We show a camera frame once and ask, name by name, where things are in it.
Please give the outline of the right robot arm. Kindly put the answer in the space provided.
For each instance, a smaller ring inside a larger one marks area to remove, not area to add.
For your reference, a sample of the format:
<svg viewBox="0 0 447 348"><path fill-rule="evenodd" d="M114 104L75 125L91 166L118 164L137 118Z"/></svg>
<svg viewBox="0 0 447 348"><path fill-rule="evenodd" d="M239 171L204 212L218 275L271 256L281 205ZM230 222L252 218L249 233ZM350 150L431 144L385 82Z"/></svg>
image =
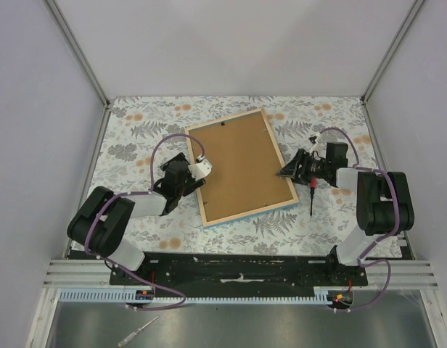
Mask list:
<svg viewBox="0 0 447 348"><path fill-rule="evenodd" d="M356 195L357 224L346 240L334 246L324 266L325 280L340 285L350 276L349 267L365 267L364 260L382 240L408 231L414 225L414 210L406 175L378 169L350 167L348 145L328 143L326 154L319 157L305 149L277 172L279 177L309 186L320 179L336 189Z"/></svg>

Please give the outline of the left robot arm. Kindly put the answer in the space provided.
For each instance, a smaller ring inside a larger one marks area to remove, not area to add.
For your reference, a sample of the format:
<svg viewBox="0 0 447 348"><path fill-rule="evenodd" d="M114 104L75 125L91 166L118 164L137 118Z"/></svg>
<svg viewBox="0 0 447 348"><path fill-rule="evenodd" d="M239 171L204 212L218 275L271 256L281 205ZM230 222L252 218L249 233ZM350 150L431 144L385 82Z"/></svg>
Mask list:
<svg viewBox="0 0 447 348"><path fill-rule="evenodd" d="M67 236L82 245L87 254L125 267L128 279L138 285L150 279L151 267L144 262L143 251L124 239L128 222L171 213L182 197L205 185L212 165L202 155L191 164L179 153L160 169L164 176L149 191L114 194L97 186L67 227Z"/></svg>

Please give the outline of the blue picture frame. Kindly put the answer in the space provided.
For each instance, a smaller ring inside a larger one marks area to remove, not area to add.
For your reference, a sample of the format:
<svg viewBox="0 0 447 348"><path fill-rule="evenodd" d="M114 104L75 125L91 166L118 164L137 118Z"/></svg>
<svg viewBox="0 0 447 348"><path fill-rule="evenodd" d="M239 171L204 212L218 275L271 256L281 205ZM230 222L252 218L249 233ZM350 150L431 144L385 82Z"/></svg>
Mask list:
<svg viewBox="0 0 447 348"><path fill-rule="evenodd" d="M299 202L292 181L276 175L284 159L266 111L253 109L186 128L191 160L212 165L197 190L202 224L213 227Z"/></svg>

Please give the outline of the red handled screwdriver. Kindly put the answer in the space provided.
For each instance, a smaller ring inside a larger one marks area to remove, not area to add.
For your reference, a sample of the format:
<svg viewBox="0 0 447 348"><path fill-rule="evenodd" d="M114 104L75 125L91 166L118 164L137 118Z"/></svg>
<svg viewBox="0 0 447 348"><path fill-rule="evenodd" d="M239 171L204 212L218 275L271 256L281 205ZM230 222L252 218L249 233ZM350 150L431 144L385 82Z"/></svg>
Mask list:
<svg viewBox="0 0 447 348"><path fill-rule="evenodd" d="M315 190L317 186L317 179L313 177L310 181L309 187L310 187L310 216L313 215L313 199L315 195Z"/></svg>

